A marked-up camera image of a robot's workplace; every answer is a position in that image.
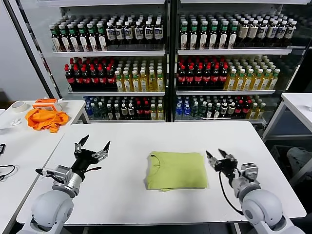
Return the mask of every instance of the tape roll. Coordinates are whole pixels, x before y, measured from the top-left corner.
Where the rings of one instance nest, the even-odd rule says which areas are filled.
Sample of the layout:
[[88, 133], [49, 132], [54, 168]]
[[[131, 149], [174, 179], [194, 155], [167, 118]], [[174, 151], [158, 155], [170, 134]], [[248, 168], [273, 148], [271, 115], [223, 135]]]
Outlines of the tape roll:
[[26, 111], [28, 109], [27, 104], [23, 101], [17, 101], [13, 103], [11, 107], [12, 107], [12, 110], [17, 113]]

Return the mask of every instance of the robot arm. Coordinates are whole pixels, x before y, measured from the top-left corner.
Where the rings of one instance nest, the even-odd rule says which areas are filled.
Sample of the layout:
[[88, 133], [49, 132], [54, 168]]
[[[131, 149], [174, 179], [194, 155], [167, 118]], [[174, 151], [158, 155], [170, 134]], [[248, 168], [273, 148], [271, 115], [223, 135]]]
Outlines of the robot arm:
[[89, 135], [75, 143], [75, 163], [70, 167], [57, 166], [56, 169], [36, 169], [44, 177], [51, 177], [54, 182], [52, 190], [41, 194], [35, 200], [28, 218], [18, 234], [59, 234], [64, 223], [69, 219], [74, 204], [72, 199], [79, 194], [80, 184], [85, 173], [101, 169], [95, 167], [88, 170], [91, 164], [97, 164], [108, 156], [110, 141], [103, 150], [94, 152], [83, 149]]
[[208, 151], [207, 157], [210, 165], [219, 172], [222, 192], [225, 196], [221, 181], [221, 173], [228, 179], [234, 189], [236, 198], [239, 199], [242, 211], [237, 210], [226, 198], [227, 202], [254, 226], [259, 234], [304, 234], [291, 220], [283, 214], [282, 203], [273, 193], [261, 189], [256, 180], [258, 167], [253, 163], [242, 165], [241, 171], [237, 169], [237, 160], [220, 150], [224, 157], [221, 160], [213, 157]]

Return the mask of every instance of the white wall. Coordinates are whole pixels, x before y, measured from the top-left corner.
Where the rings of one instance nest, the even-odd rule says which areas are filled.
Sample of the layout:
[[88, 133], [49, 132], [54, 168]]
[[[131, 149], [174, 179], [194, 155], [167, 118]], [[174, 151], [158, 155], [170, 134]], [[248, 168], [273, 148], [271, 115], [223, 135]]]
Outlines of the white wall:
[[2, 0], [0, 22], [0, 101], [47, 96]]

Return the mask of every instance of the display shelf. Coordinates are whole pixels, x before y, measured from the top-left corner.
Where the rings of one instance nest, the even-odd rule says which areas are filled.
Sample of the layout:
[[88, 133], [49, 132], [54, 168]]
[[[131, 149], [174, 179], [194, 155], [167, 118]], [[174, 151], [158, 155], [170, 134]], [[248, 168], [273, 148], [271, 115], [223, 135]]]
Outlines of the display shelf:
[[213, 49], [213, 50], [178, 50], [179, 55], [288, 55], [292, 49]]
[[134, 97], [145, 97], [145, 96], [165, 96], [165, 92], [68, 92], [70, 96], [134, 96]]
[[181, 3], [256, 3], [256, 4], [297, 4], [306, 5], [311, 0], [181, 0]]
[[54, 52], [54, 57], [164, 56], [165, 50]]
[[40, 7], [164, 4], [165, 0], [38, 0]]
[[267, 95], [273, 94], [275, 90], [247, 90], [247, 91], [227, 91], [227, 90], [209, 90], [209, 91], [176, 91], [178, 96], [184, 95]]

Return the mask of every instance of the orange cloth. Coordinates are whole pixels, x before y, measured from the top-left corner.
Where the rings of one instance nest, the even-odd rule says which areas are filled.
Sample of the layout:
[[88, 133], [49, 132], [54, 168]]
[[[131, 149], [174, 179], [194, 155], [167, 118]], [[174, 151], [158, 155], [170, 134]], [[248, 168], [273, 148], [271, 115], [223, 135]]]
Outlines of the orange cloth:
[[51, 133], [57, 133], [59, 126], [68, 122], [69, 116], [63, 111], [33, 109], [25, 119], [28, 120], [28, 126], [35, 130], [49, 129]]

